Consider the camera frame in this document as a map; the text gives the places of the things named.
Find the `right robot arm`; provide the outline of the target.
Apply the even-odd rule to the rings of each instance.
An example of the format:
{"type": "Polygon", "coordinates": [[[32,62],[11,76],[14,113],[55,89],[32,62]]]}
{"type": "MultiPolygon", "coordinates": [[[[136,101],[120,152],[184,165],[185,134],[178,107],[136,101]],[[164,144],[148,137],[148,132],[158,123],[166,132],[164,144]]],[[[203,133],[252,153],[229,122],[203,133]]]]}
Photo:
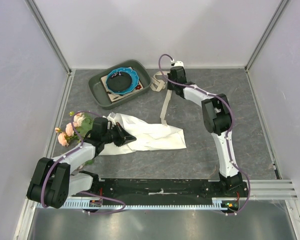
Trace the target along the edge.
{"type": "Polygon", "coordinates": [[[209,93],[192,82],[187,82],[182,66],[173,66],[167,74],[167,87],[183,99],[202,109],[203,123],[212,135],[219,160],[219,191],[225,197],[232,196],[244,185],[242,173],[236,164],[232,128],[234,115],[225,94],[209,93]]]}

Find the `white wrapping paper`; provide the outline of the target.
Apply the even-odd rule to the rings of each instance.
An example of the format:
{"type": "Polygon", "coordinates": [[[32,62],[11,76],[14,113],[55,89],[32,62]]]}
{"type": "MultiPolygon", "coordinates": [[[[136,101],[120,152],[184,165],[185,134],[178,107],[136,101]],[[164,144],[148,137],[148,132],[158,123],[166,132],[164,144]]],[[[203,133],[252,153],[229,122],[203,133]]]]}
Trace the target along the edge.
{"type": "Polygon", "coordinates": [[[180,150],[185,149],[186,141],[181,128],[150,124],[137,117],[116,113],[117,121],[136,141],[117,147],[114,143],[104,146],[101,156],[125,155],[138,151],[180,150]]]}

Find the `pink artificial flower bouquet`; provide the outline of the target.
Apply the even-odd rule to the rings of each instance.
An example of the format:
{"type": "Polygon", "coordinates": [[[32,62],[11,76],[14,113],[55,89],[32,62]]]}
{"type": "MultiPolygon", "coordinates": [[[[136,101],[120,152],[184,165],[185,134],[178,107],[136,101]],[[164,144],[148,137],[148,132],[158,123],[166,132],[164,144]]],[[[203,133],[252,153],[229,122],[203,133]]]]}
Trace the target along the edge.
{"type": "Polygon", "coordinates": [[[66,149],[66,152],[56,157],[55,160],[61,159],[61,163],[70,165],[70,172],[80,168],[85,162],[95,157],[95,147],[84,141],[86,134],[92,130],[93,118],[85,113],[70,113],[70,122],[62,130],[55,128],[57,133],[57,142],[66,149]]]}

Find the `cream printed ribbon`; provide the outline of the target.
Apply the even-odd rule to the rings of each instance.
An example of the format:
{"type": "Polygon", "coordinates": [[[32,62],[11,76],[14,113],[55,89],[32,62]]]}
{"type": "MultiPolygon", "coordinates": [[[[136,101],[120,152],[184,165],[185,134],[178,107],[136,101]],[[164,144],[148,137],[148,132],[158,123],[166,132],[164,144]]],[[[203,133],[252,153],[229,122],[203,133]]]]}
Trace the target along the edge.
{"type": "Polygon", "coordinates": [[[167,71],[163,71],[163,73],[158,71],[151,77],[151,84],[150,84],[150,89],[154,92],[162,92],[163,90],[166,90],[165,98],[160,112],[161,124],[164,126],[168,125],[166,121],[166,113],[169,106],[169,102],[172,97],[172,90],[168,89],[168,83],[166,81],[167,76],[168,76],[167,71]]]}

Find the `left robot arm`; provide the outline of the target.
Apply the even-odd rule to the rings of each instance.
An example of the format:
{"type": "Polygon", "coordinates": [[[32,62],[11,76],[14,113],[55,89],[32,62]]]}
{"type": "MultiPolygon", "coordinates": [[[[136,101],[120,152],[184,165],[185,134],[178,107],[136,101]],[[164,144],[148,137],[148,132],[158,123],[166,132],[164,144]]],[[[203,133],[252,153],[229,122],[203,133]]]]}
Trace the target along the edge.
{"type": "Polygon", "coordinates": [[[96,117],[92,129],[70,151],[55,158],[42,157],[32,175],[26,197],[42,207],[59,209],[69,196],[84,192],[96,196],[100,185],[95,174],[81,171],[72,173],[82,164],[97,157],[107,144],[122,147],[136,141],[119,122],[114,124],[104,117],[96,117]]]}

